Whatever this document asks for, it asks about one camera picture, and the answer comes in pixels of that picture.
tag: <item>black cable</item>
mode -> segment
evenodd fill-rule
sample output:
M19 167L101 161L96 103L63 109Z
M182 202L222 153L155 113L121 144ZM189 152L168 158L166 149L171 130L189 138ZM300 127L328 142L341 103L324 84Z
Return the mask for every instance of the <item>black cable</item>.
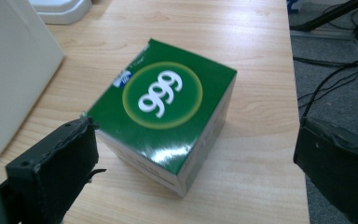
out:
M341 81L343 81L343 80L346 80L346 79L348 79L348 78L350 78L350 77L352 77L351 80L348 80L348 81L346 81L346 82L344 82L344 83L338 85L339 82L341 82ZM334 91L334 90L336 90L336 89L338 89L338 88L341 88L341 87L343 87L343 86L346 86L346 85L352 83L354 80L356 80L356 78L358 78L358 71L355 72L355 73L350 74L350 75L347 76L347 77L341 78L341 79L338 80L335 84L331 85L331 86L328 87L328 88L320 89L320 91L327 91L327 92L325 92L324 94L322 94L321 96L319 96L318 98L316 98L316 99L314 100L314 102L315 102L315 101L318 101L318 100L320 100L320 99L322 99L322 98L325 97L325 95L327 95L328 93L330 93L330 92L332 92L332 91ZM297 100L300 101L300 100L302 100L303 98L305 98L305 97L307 97L307 96L310 96L310 95L312 95L312 93L305 94L305 95L299 97ZM298 109L300 109L300 108L302 108L302 107L304 107L304 106L306 106L306 105L308 105L308 104L309 104L309 103L303 104L303 105L299 106Z
M324 12L323 12L322 14L325 14L325 13L327 13L328 10L330 10L330 9L332 9L332 8L334 8L334 7L339 7L339 6L341 6L341 5L342 5L342 4L337 4L337 5L333 5L333 6L331 6L331 7L328 7L327 9L324 10ZM342 27L342 26L339 26L339 25L335 25L335 24L332 23L331 21L328 22L328 24L331 25L331 26L333 26L333 27L335 27L335 28L337 28L337 29L341 29L341 30L353 30L353 29L354 29L354 27L353 27L353 28L348 28L348 27Z
M322 14L325 14L325 13L327 13L327 11L329 11L330 9L332 9L332 8L334 8L334 7L339 7L339 6L341 6L341 5L342 5L342 4L337 4L337 5L333 5L333 6L331 6L331 7L328 7L327 9L324 10L324 12L323 12ZM331 25L331 26L333 26L333 27L335 27L335 28L341 29L341 30L350 30L350 31L353 31L353 30L356 28L356 26L357 26L357 22L354 20L354 16L355 16L356 14L358 14L358 9L355 10L355 11L353 11L352 14L351 14L351 23L352 23L353 26L354 26L353 28L339 26L339 25L336 25L336 24L332 23L331 21L328 22L328 24Z
M330 75L328 75L320 84L319 86L315 89L315 91L313 92L310 101L308 102L307 108L305 109L303 115L301 118L304 118L307 116L308 112L310 111L310 107L312 106L312 103L315 101L316 95L318 94L319 90L321 89L321 87L334 75L350 68L350 67L357 67L358 66L358 61L355 61L353 63L350 63L346 66L343 66L341 68L339 68L338 70L336 70L335 72L331 73Z
M333 85L331 85L331 86L329 86L329 87L326 87L326 88L323 88L323 89L320 89L320 91L328 91L328 90L331 90L331 89L334 88L339 82L344 81L344 80L346 80L346 79L348 79L348 78L350 78L350 77L356 76L356 75L358 75L358 71L355 72L355 73L350 74L350 75L347 76L347 77L344 77L344 78L339 79L339 80L338 80L337 82L335 82ZM297 100L300 101L300 100L304 99L305 97L311 96L311 95L312 95L312 93L308 93L308 94L302 95L302 96L298 97Z
M342 66L349 64L349 63L336 63L336 62L329 62L329 61L307 59L307 58L301 58L301 57L293 57L293 60L300 62L300 63L308 63L308 64L318 65L318 66L323 66L323 67L342 67Z

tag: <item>white plastic container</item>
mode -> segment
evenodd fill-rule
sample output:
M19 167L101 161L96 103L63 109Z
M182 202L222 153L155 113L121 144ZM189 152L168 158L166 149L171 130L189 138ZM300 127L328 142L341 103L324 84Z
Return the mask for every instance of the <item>white plastic container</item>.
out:
M91 0L29 0L45 24L71 24L90 10Z

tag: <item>table surface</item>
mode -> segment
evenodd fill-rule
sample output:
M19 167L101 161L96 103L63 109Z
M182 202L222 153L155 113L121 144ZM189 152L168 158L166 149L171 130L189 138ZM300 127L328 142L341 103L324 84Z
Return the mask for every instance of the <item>table surface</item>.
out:
M5 165L77 119L148 39L238 70L227 121L185 198L98 142L94 176L64 223L309 223L293 164L298 114L286 4L281 1L94 0L71 25L48 28L65 58L16 136Z

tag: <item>wood grain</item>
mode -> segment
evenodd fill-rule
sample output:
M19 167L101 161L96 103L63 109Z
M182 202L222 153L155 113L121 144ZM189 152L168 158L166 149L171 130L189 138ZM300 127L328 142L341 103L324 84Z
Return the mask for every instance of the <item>wood grain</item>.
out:
M100 168L64 223L309 223L292 162L298 114L286 4L251 0L96 0L81 21L50 25L65 59L0 157L4 167L76 119L149 38L238 70L227 122L185 198L99 142Z

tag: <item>gray floor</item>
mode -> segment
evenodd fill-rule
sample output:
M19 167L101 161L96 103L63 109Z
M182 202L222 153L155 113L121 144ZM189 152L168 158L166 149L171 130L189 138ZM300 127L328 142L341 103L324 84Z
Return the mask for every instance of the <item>gray floor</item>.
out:
M305 5L300 14L291 15L291 24L308 21L323 13L326 6ZM351 20L340 19L335 23L351 27ZM311 36L292 35L292 49L294 56L325 60L331 62L351 63L358 60L358 46L354 40L320 38ZM326 68L305 63L294 62L296 73L297 96L313 92L316 86L335 68ZM341 77L345 77L358 69L351 69L340 74L326 86L331 85ZM299 105L307 103L309 98L298 102ZM299 109L301 116L304 108ZM351 132L358 134L358 78L352 83L337 89L312 106L310 117L328 120ZM350 223L325 197L313 186L307 178L307 193L310 209L311 224L347 224Z

